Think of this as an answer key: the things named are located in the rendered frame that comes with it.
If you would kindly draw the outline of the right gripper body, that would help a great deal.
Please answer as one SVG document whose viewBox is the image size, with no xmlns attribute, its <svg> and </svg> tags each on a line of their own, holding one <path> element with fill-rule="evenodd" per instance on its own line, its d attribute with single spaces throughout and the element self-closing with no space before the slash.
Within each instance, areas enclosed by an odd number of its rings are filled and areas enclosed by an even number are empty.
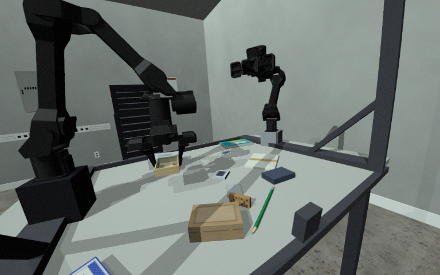
<svg viewBox="0 0 440 275">
<path fill-rule="evenodd" d="M 265 60 L 258 61 L 258 67 L 259 67 L 258 73 L 251 73 L 249 71 L 248 76 L 258 77 L 258 76 L 262 76 L 263 72 L 266 73 L 266 72 L 272 72 L 275 70 L 275 68 L 276 68 L 275 55 L 273 53 L 270 53 L 270 54 L 264 55 L 264 57 L 265 57 Z M 264 66 L 265 66 L 265 70 L 264 70 Z M 230 64 L 230 72 L 231 72 L 232 78 L 241 77 L 241 73 L 242 73 L 241 72 L 241 63 L 240 62 L 232 62 Z"/>
</svg>

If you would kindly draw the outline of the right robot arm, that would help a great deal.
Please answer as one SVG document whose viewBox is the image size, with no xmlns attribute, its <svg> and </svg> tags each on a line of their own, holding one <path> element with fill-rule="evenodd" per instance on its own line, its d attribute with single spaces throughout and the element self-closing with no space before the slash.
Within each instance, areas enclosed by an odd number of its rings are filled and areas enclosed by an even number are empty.
<svg viewBox="0 0 440 275">
<path fill-rule="evenodd" d="M 264 55 L 266 55 L 266 46 L 259 45 L 246 50 L 247 59 L 250 60 L 253 57 L 258 57 L 258 60 L 265 60 Z M 278 73 L 277 75 L 274 75 Z M 272 82 L 272 91 L 270 94 L 269 103 L 264 105 L 264 110 L 262 111 L 263 121 L 266 121 L 265 132 L 277 132 L 277 121 L 280 121 L 280 113 L 277 108 L 277 100 L 280 92 L 280 88 L 284 85 L 286 80 L 285 73 L 276 66 L 275 70 L 272 72 L 263 72 L 262 76 L 258 76 L 258 82 L 264 82 L 266 79 L 270 79 Z M 275 119 L 277 118 L 277 119 Z"/>
</svg>

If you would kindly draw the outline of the brown wooden box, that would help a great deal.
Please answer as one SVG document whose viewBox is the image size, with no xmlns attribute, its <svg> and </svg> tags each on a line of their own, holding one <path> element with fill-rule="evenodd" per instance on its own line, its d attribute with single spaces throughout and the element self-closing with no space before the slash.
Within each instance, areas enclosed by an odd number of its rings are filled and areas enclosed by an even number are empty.
<svg viewBox="0 0 440 275">
<path fill-rule="evenodd" d="M 193 205 L 188 235 L 190 243 L 243 239 L 239 203 Z"/>
</svg>

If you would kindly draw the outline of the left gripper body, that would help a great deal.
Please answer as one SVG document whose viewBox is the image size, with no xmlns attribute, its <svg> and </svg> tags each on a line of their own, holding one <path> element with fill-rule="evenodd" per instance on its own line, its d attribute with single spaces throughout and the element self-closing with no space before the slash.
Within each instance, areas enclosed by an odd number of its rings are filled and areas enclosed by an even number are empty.
<svg viewBox="0 0 440 275">
<path fill-rule="evenodd" d="M 172 125 L 171 115 L 161 116 L 161 117 L 151 117 L 151 122 L 156 122 L 156 125 L 163 125 L 164 121 L 168 120 L 169 124 Z M 178 135 L 177 138 L 172 138 L 171 142 L 178 142 L 180 144 L 188 144 L 197 142 L 197 136 L 193 131 L 182 132 L 182 135 Z M 133 137 L 127 142 L 128 150 L 147 150 L 151 145 L 151 138 L 146 139 L 145 136 Z"/>
</svg>

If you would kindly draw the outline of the wooden ball-in-hole puzzle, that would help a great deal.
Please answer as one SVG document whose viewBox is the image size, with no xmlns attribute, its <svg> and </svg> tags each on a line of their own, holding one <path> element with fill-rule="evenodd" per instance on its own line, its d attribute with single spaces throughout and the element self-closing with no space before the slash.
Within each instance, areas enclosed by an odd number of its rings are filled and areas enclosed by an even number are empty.
<svg viewBox="0 0 440 275">
<path fill-rule="evenodd" d="M 158 158 L 154 167 L 155 177 L 180 173 L 178 155 Z"/>
</svg>

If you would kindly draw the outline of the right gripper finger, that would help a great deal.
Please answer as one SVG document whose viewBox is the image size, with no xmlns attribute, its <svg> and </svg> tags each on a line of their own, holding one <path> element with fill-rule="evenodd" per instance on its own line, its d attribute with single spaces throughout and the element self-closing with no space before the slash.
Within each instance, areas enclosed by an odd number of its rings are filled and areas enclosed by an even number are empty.
<svg viewBox="0 0 440 275">
<path fill-rule="evenodd" d="M 258 57 L 253 57 L 249 61 L 242 61 L 243 66 L 251 73 L 258 73 Z"/>
<path fill-rule="evenodd" d="M 243 64 L 242 64 L 242 62 L 241 62 L 241 72 L 242 72 L 242 75 L 246 75 L 246 74 L 249 74 L 249 71 L 243 66 Z M 244 71 L 243 71 L 244 70 Z"/>
</svg>

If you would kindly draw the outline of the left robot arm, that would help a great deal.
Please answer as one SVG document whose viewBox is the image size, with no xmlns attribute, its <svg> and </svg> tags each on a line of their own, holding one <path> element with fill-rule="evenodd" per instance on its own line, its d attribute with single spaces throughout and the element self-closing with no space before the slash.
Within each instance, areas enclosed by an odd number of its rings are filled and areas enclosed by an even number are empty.
<svg viewBox="0 0 440 275">
<path fill-rule="evenodd" d="M 148 101 L 150 117 L 171 115 L 169 100 L 177 115 L 196 113 L 193 91 L 176 92 L 165 73 L 140 56 L 96 10 L 63 0 L 23 0 L 22 4 L 36 42 L 38 109 L 31 120 L 30 137 L 18 152 L 30 158 L 36 176 L 32 183 L 64 178 L 77 169 L 65 149 L 78 132 L 77 117 L 69 116 L 65 104 L 64 50 L 71 34 L 96 34 L 151 92 L 172 96 L 144 92 L 140 100 Z M 150 138 L 154 147 L 169 145 L 172 138 L 178 138 L 177 126 L 168 120 L 163 125 L 151 122 Z"/>
</svg>

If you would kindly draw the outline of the green pencil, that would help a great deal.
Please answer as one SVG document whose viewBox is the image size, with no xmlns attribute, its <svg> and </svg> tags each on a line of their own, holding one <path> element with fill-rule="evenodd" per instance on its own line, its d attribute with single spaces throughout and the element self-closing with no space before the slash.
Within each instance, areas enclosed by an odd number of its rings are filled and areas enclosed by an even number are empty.
<svg viewBox="0 0 440 275">
<path fill-rule="evenodd" d="M 266 207 L 267 207 L 267 205 L 268 205 L 268 203 L 269 203 L 270 197 L 272 196 L 273 190 L 274 190 L 274 186 L 273 186 L 272 189 L 270 190 L 270 193 L 269 193 L 269 195 L 268 195 L 268 197 L 267 197 L 267 199 L 266 199 L 266 201 L 265 201 L 265 203 L 264 203 L 264 206 L 263 206 L 263 208 L 262 208 L 262 210 L 261 210 L 261 212 L 260 212 L 260 214 L 259 214 L 259 216 L 258 216 L 258 218 L 257 218 L 257 221 L 256 221 L 256 223 L 255 223 L 255 225 L 254 225 L 254 227 L 253 227 L 253 233 L 257 230 L 258 225 L 260 224 L 260 221 L 261 221 L 261 219 L 262 219 L 262 216 L 263 216 L 263 214 L 264 214 L 264 212 L 265 212 L 265 209 L 266 209 Z"/>
</svg>

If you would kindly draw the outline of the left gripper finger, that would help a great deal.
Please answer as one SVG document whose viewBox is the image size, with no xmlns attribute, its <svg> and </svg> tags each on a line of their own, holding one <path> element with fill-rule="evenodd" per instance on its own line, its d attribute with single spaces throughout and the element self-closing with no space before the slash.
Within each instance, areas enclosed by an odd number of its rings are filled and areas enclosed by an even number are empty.
<svg viewBox="0 0 440 275">
<path fill-rule="evenodd" d="M 181 165 L 183 151 L 186 146 L 189 146 L 189 144 L 180 144 L 179 143 L 179 165 Z"/>
<path fill-rule="evenodd" d="M 153 151 L 152 145 L 150 145 L 149 149 L 147 149 L 147 150 L 138 150 L 138 151 L 144 153 L 149 158 L 149 160 L 152 163 L 153 167 L 155 167 L 156 160 L 155 160 L 155 155 L 154 155 L 154 151 Z"/>
</svg>

